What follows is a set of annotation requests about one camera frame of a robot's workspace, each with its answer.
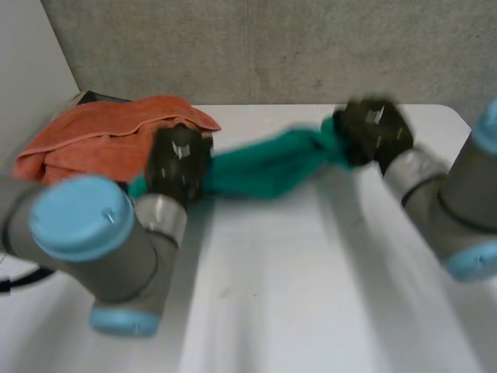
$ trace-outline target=orange towel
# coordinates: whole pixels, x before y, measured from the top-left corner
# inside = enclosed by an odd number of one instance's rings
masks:
[[[207,114],[175,96],[130,103],[98,101],[53,120],[18,156],[13,176],[50,185],[79,174],[131,181],[143,172],[157,127],[219,131]]]

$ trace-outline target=teal cloth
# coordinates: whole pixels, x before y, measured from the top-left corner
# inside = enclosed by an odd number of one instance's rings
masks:
[[[333,131],[332,118],[323,121],[320,131],[291,129],[276,138],[215,155],[203,180],[203,192],[259,199],[282,197],[325,163],[346,166],[343,149]],[[133,198],[146,192],[143,176],[130,185]]]

